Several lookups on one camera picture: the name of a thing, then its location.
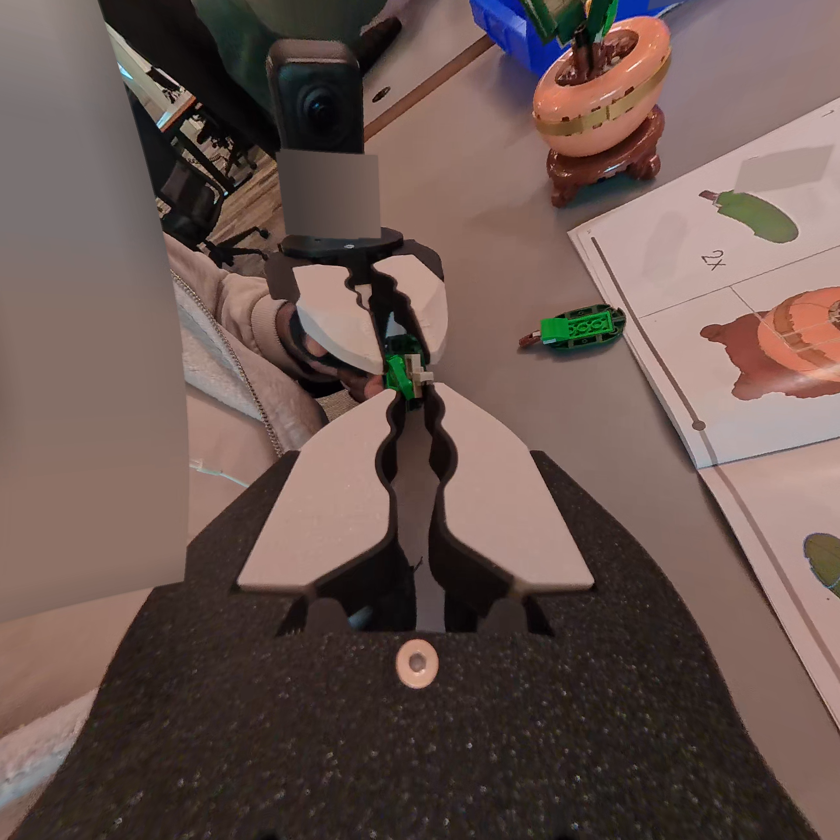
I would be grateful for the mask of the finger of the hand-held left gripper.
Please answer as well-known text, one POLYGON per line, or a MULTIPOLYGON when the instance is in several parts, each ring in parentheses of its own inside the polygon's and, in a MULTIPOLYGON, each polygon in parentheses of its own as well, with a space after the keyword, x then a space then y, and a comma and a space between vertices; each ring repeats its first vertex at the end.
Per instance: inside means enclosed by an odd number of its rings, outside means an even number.
POLYGON ((350 288, 343 266, 295 266, 297 314, 303 331, 336 360, 370 375, 385 372, 382 344, 368 309, 350 288))
POLYGON ((448 336, 448 300, 444 282, 415 255, 393 255, 375 270, 394 281, 396 303, 405 310, 410 332, 420 341, 427 361, 440 362, 448 336))

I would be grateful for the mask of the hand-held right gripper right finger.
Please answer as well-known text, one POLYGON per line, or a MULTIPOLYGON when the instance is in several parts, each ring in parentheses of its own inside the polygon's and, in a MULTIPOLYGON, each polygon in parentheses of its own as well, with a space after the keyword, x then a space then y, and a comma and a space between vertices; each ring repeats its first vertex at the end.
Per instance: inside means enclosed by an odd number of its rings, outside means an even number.
POLYGON ((548 630, 537 599, 591 593, 595 578, 534 454, 444 384, 427 388, 427 431, 438 478, 427 561, 445 630, 475 631, 493 611, 548 630))

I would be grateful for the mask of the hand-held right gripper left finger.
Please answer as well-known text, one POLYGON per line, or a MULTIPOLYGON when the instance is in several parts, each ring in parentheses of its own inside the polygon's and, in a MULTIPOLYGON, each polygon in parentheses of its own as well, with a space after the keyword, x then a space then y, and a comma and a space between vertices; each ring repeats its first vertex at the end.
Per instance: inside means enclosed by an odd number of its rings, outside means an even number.
POLYGON ((237 578, 244 592, 332 599, 369 629, 414 630, 414 571, 397 534, 396 440, 405 401, 383 391, 285 454, 285 481, 237 578))

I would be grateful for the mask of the green leaf brick assembly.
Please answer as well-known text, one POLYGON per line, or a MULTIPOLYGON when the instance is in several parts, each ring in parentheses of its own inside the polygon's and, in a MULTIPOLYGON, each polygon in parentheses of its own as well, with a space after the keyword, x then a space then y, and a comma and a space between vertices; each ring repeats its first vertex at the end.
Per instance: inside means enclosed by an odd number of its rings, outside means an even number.
POLYGON ((607 345, 623 336, 626 320, 622 309, 598 303, 542 319, 539 328, 523 336, 518 346, 525 350, 541 345, 562 353, 572 353, 607 345))
POLYGON ((415 398, 411 401, 407 401, 399 392, 394 392, 402 396, 406 402, 406 408, 408 410, 415 410, 419 408, 424 400, 425 385, 434 381, 434 374, 427 368, 427 357, 420 341, 411 334, 404 332, 386 336, 384 347, 385 359, 390 354, 405 355, 406 366, 409 369, 414 384, 415 398))

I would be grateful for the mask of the grey desk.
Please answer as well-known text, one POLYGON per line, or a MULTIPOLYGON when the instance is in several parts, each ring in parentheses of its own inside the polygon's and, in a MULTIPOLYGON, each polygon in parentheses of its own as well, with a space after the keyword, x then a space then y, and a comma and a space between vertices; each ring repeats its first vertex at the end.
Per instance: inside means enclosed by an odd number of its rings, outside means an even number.
MULTIPOLYGON (((688 2, 666 16, 663 185, 838 98, 838 2, 688 2)), ((705 634, 752 740, 821 838, 838 838, 838 731, 621 344, 584 358, 520 353, 541 318, 598 298, 566 231, 640 194, 602 184, 550 203, 531 124, 535 77, 478 30, 420 81, 443 12, 404 30, 366 80, 382 221, 441 256, 448 343, 439 375, 546 452, 658 563, 705 634)))

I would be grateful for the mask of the person's left hand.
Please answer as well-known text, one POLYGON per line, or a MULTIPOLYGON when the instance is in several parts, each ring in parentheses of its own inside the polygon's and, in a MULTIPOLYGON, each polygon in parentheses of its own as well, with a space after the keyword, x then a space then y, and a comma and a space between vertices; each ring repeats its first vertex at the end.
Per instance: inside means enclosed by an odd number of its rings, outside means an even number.
POLYGON ((284 351, 298 371, 301 387, 311 396, 330 396, 346 391, 363 403, 385 390, 381 374, 372 374, 341 361, 335 353, 305 332, 297 306, 284 302, 276 313, 276 332, 284 351))

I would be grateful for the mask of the grey zip hoodie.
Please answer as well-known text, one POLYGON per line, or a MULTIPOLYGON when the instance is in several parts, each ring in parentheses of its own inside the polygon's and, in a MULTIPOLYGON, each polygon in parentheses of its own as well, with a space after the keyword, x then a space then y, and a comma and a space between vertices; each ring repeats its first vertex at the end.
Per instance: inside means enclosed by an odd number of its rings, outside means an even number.
MULTIPOLYGON (((182 331, 192 540, 287 451, 327 423, 277 336, 264 278, 164 236, 182 331)), ((2 623, 2 837, 56 772, 150 589, 2 623)))

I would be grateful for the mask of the black office chair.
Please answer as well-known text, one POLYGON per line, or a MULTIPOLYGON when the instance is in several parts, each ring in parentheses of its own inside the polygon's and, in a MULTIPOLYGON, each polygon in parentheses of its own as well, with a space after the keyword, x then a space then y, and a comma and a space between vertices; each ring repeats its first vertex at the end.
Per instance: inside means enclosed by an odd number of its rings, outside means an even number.
POLYGON ((264 250, 238 247, 244 238, 253 234, 268 239, 270 233, 264 228, 249 227, 234 237, 217 243, 211 241, 210 236, 224 204, 224 196, 217 188, 218 184, 203 171, 183 158, 178 159, 172 173, 156 193, 157 198, 168 207, 161 218, 164 233, 195 251, 205 246, 207 254, 219 268, 232 267, 238 256, 257 255, 268 260, 264 250))

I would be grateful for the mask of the blue plastic bin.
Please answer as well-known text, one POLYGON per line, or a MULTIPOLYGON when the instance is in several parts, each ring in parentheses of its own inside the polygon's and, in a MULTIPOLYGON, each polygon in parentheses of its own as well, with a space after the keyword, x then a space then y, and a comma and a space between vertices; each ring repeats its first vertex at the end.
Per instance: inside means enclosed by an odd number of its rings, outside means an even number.
MULTIPOLYGON (((682 1, 619 1, 613 22, 638 16, 662 17, 682 1)), ((475 23, 521 67, 537 77, 560 58, 568 47, 556 41, 543 44, 517 1, 470 1, 475 23)))

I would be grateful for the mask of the instruction booklet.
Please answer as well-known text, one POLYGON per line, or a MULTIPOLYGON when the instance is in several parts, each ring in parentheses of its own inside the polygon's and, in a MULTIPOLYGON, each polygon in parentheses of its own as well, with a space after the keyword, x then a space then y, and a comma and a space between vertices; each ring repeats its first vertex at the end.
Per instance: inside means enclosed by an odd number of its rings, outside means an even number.
POLYGON ((838 99, 569 237, 838 721, 838 99))

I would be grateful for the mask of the toy brick potted plant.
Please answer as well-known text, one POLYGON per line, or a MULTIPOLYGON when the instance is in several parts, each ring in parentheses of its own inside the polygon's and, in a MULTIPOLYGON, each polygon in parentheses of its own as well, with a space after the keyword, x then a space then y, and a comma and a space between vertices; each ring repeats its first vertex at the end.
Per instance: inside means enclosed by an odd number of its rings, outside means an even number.
POLYGON ((532 98, 533 125, 549 147, 552 205, 566 207, 582 189, 616 175, 653 180, 665 129, 658 99, 672 59, 665 21, 644 15, 616 22, 618 2, 521 5, 544 42, 568 48, 532 98))

